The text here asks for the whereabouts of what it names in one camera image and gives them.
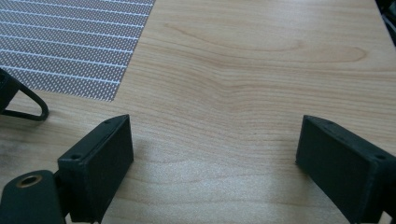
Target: black plastic part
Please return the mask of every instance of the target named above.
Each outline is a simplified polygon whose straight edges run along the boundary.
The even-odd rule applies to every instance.
[[[3,190],[0,223],[64,224],[50,171],[35,171],[10,181]]]
[[[102,122],[62,155],[57,175],[72,192],[64,210],[74,222],[102,221],[133,157],[128,115]]]
[[[6,107],[14,98],[15,94],[21,90],[41,107],[41,115],[31,115],[19,111],[6,110]],[[0,114],[21,119],[31,119],[36,121],[45,120],[49,115],[49,108],[46,103],[33,91],[21,84],[16,78],[0,68]]]
[[[296,163],[351,223],[395,217],[396,158],[326,119],[304,116]]]
[[[58,160],[59,170],[36,171],[9,182],[0,224],[101,222],[134,160],[129,115],[99,124]]]

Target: light wood surface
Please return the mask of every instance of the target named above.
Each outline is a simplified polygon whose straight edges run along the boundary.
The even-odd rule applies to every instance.
[[[0,188],[130,114],[135,161],[103,223],[347,223],[294,164],[304,114],[396,155],[374,0],[157,0],[115,101],[37,93],[45,122],[0,116]]]

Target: white stripe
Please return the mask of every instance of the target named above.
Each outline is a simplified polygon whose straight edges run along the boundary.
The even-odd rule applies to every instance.
[[[110,12],[110,13],[118,13],[122,15],[131,15],[131,16],[142,16],[147,17],[147,14],[140,14],[140,13],[133,13],[133,12],[121,12],[121,11],[111,11],[105,9],[98,9],[98,8],[91,8],[91,7],[72,7],[66,5],[58,5],[58,4],[51,4],[51,3],[40,3],[40,2],[29,2],[29,1],[22,1],[22,0],[9,0],[12,2],[22,2],[22,3],[30,3],[30,4],[38,4],[44,6],[51,6],[51,7],[68,7],[68,8],[75,8],[75,9],[85,9],[85,10],[92,10],[92,11],[100,11],[100,12]]]
[[[120,52],[120,53],[133,53],[134,52],[133,50],[108,49],[108,48],[94,47],[94,46],[88,46],[88,45],[79,45],[79,44],[64,43],[64,42],[51,41],[51,40],[34,39],[34,38],[21,37],[21,36],[15,36],[15,35],[0,35],[0,37],[15,38],[15,39],[22,39],[22,40],[33,40],[33,41],[39,41],[39,42],[45,42],[45,43],[51,43],[51,44],[60,44],[60,45],[67,45],[67,46],[81,47],[81,48],[88,48],[88,49],[111,50],[111,51],[116,51],[116,52]]]
[[[102,2],[113,2],[113,3],[123,3],[123,4],[146,6],[146,7],[154,6],[154,5],[148,4],[148,3],[123,2],[123,1],[114,1],[114,0],[100,0],[100,1],[102,1]]]
[[[51,59],[60,59],[60,60],[65,60],[65,61],[77,62],[77,63],[93,63],[93,64],[112,66],[112,67],[121,67],[121,68],[126,67],[124,65],[113,64],[113,63],[97,63],[97,62],[84,61],[84,60],[79,60],[79,59],[70,59],[70,58],[50,56],[50,55],[44,55],[44,54],[36,54],[36,53],[29,53],[29,52],[23,52],[23,51],[16,51],[16,50],[11,50],[11,49],[0,49],[0,51],[8,52],[8,53],[16,53],[16,54],[25,54],[25,55],[37,56],[37,57],[44,57],[44,58],[51,58]]]
[[[68,74],[38,71],[38,70],[33,70],[33,69],[28,69],[28,68],[12,67],[12,66],[2,65],[2,64],[0,64],[0,66],[3,67],[3,68],[16,69],[16,70],[21,70],[21,71],[24,71],[24,72],[42,73],[42,74],[46,74],[46,75],[59,76],[59,77],[73,77],[73,78],[85,79],[85,80],[89,80],[89,81],[99,81],[99,82],[107,82],[107,83],[111,83],[111,84],[120,84],[119,81],[100,79],[100,78],[95,78],[95,77],[79,77],[79,76],[68,75]]]
[[[72,32],[72,33],[78,33],[78,34],[84,34],[84,35],[101,35],[101,36],[108,36],[108,37],[115,37],[115,38],[123,38],[123,39],[132,39],[132,40],[137,40],[137,39],[138,39],[137,37],[134,37],[134,36],[129,37],[129,36],[123,36],[123,35],[106,35],[106,34],[91,33],[91,32],[85,32],[85,31],[67,30],[67,29],[61,29],[61,28],[53,28],[53,27],[47,27],[47,26],[29,25],[29,24],[16,23],[16,22],[8,22],[8,21],[0,21],[0,23],[8,24],[8,25],[19,25],[19,26],[34,27],[34,28],[43,28],[43,29],[56,30],[56,31],[66,31],[66,32]]]
[[[22,12],[22,11],[8,10],[8,9],[0,9],[0,11],[20,13],[20,14],[26,14],[26,15],[32,15],[32,16],[52,17],[52,18],[57,18],[57,19],[65,19],[65,20],[73,20],[73,21],[89,21],[89,22],[98,22],[98,23],[110,24],[110,25],[120,25],[120,26],[143,28],[142,25],[125,24],[125,23],[118,23],[118,22],[112,22],[112,21],[94,21],[94,20],[86,20],[86,19],[73,18],[73,17],[54,16],[54,15],[48,15],[48,14],[41,14],[41,13],[34,13],[34,12]]]

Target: dotted mat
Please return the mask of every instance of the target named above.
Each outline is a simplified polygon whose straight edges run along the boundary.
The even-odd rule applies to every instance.
[[[1,0],[0,67],[29,88],[114,99],[155,0]]]

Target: gray dotted surface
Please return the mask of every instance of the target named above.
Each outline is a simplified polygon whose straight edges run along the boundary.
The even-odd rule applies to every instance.
[[[154,1],[0,1],[0,67],[32,89],[111,101]]]

